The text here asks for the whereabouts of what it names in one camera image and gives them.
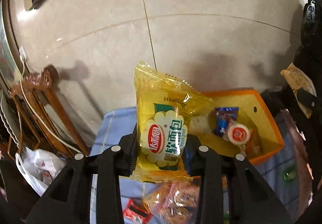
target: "yellow bread package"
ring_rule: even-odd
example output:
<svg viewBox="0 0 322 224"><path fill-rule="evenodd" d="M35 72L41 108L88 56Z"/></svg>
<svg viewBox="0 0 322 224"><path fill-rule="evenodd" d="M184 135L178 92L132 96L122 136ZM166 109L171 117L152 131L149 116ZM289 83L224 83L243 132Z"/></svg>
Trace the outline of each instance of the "yellow bread package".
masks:
<svg viewBox="0 0 322 224"><path fill-rule="evenodd" d="M192 116L209 113L212 99L143 62L134 78L139 145L134 177L148 182L190 179L181 160L189 123Z"/></svg>

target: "metal screw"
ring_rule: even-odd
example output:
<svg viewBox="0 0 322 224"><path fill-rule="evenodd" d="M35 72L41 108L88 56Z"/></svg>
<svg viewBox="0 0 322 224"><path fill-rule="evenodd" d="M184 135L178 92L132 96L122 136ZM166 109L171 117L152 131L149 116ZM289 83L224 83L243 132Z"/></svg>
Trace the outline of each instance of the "metal screw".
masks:
<svg viewBox="0 0 322 224"><path fill-rule="evenodd" d="M111 150L112 150L113 152L118 152L118 151L120 151L120 150L121 150L121 147L120 147L119 145L114 145L114 146L112 146Z"/></svg>
<svg viewBox="0 0 322 224"><path fill-rule="evenodd" d="M207 146L202 145L202 146L199 147L199 150L201 152L207 152L209 150L209 148Z"/></svg>
<svg viewBox="0 0 322 224"><path fill-rule="evenodd" d="M80 161L82 158L84 157L84 154L83 153L77 153L74 158L77 160L77 161Z"/></svg>
<svg viewBox="0 0 322 224"><path fill-rule="evenodd" d="M245 159L245 156L241 153L238 153L236 154L235 158L238 160L238 161L243 161Z"/></svg>

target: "white plastic bag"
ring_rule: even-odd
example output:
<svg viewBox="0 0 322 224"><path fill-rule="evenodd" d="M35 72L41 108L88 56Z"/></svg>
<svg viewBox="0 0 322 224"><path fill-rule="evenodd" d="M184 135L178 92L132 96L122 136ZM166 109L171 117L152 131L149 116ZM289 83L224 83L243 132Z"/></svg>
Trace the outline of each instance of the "white plastic bag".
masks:
<svg viewBox="0 0 322 224"><path fill-rule="evenodd" d="M18 153L16 153L16 165L20 173L23 175L29 185L34 189L34 191L36 191L39 196L42 196L48 186L26 170L24 163L22 162L22 159Z"/></svg>
<svg viewBox="0 0 322 224"><path fill-rule="evenodd" d="M48 185L42 181L44 174L49 173L52 181L66 165L66 162L59 159L54 153L42 149L33 151L26 147L23 158L24 160L16 153L16 165L39 196L42 196L48 188Z"/></svg>
<svg viewBox="0 0 322 224"><path fill-rule="evenodd" d="M49 151L37 149L34 151L34 165L40 170L46 170L50 173L54 179L57 176L57 172L60 172L65 167L66 162L58 158L54 153Z"/></svg>

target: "red logo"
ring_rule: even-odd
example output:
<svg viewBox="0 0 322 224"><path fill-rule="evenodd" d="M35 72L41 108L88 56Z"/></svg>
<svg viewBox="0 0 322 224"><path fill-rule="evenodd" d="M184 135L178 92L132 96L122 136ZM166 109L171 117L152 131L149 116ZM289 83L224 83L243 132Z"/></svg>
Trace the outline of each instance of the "red logo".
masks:
<svg viewBox="0 0 322 224"><path fill-rule="evenodd" d="M149 148L153 153L163 150L164 136L163 130L159 125L153 124L149 129L148 142Z"/></svg>
<svg viewBox="0 0 322 224"><path fill-rule="evenodd" d="M246 140L246 131L243 128L235 128L232 130L232 138L235 141L243 142Z"/></svg>

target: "blue cloth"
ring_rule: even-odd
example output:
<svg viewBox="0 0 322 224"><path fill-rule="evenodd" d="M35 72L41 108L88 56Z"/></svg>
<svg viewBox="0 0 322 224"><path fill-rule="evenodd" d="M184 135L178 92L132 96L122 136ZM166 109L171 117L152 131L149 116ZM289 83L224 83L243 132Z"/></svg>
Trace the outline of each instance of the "blue cloth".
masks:
<svg viewBox="0 0 322 224"><path fill-rule="evenodd" d="M277 196L283 205L285 205L291 217L295 219L299 200L298 177L291 182L285 182L283 179L283 172L288 167L296 165L292 137L282 114L279 114L275 118L275 121L285 141L285 147L266 163L256 166L256 169L276 192ZM100 154L112 145L118 144L122 136L133 132L135 124L136 107L124 108L106 113L99 132L97 133L90 155L94 156ZM96 224L96 186L97 175L94 175L91 193L91 224ZM150 183L141 183L120 178L122 208L126 206L129 198L141 198L143 193L149 194L154 188L155 185ZM224 208L226 210L228 209L227 194L224 195ZM124 219L124 222L133 224L133 222L129 219ZM157 224L163 222L162 220L153 216L149 223Z"/></svg>

